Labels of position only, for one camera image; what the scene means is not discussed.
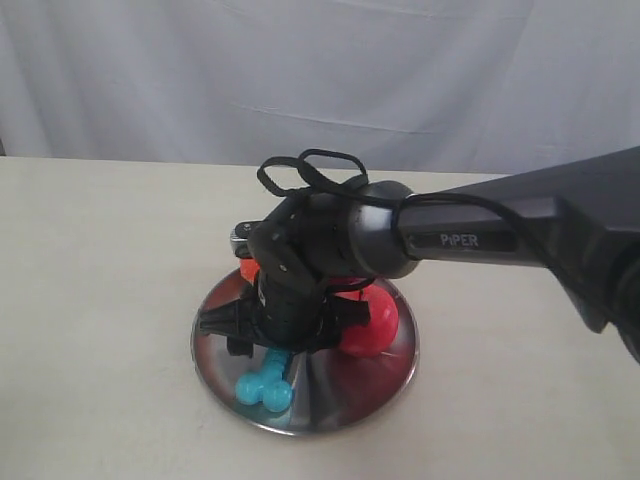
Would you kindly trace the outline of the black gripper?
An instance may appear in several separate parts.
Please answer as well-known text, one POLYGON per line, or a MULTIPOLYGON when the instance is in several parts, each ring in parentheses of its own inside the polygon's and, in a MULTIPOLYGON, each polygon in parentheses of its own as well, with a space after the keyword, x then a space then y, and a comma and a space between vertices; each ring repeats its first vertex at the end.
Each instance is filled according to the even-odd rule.
POLYGON ((237 253, 260 266, 239 297, 200 310, 198 331, 226 337, 232 357, 254 356, 254 346, 315 352, 336 345, 346 328, 366 326, 364 302, 337 296, 370 285, 361 242, 373 208, 353 198, 302 192, 282 200, 237 253))

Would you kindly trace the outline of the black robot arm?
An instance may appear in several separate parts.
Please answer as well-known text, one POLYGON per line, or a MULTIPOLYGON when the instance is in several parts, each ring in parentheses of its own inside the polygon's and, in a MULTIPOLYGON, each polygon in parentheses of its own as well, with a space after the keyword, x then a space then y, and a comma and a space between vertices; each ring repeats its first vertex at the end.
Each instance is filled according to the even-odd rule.
POLYGON ((373 182, 365 169, 335 182, 317 156, 274 156, 258 170, 280 203, 232 236, 236 256, 257 262, 256 280, 197 317, 198 331, 226 337, 232 354, 336 347, 371 318, 349 293, 423 260, 543 267, 589 330, 613 325, 638 354, 637 148, 424 194, 373 182))

